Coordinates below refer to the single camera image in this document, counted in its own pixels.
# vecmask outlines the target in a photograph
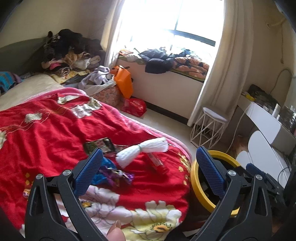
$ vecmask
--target beige bed sheet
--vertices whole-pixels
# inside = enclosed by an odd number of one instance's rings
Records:
[[[47,91],[64,88],[46,74],[37,74],[0,96],[0,111],[23,103],[28,98]]]

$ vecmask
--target bed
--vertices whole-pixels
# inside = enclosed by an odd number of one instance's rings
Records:
[[[72,169],[87,158],[83,144],[104,137],[130,146],[165,136],[169,150],[157,157],[169,173],[156,173],[141,153],[124,169],[135,175],[131,186],[91,185],[80,202],[101,232],[106,235],[120,220],[127,240],[164,240],[184,220],[191,155],[179,140],[83,91],[64,88],[44,74],[26,79],[1,96],[0,110],[0,206],[22,234],[35,176],[56,176]],[[66,227],[75,231],[58,195],[56,200]]]

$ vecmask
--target white mesh bundle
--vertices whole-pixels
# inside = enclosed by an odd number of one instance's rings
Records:
[[[155,138],[142,142],[141,144],[130,146],[116,155],[116,161],[125,168],[128,166],[141,152],[166,152],[168,150],[168,141],[165,137]]]

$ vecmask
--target fingernail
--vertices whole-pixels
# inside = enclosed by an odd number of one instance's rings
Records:
[[[107,232],[107,235],[109,233],[111,233],[115,228],[121,228],[121,221],[117,220],[109,229],[109,231]]]

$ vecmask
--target window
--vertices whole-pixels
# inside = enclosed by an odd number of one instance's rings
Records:
[[[186,48],[207,61],[221,37],[221,0],[126,0],[132,18],[129,48]]]

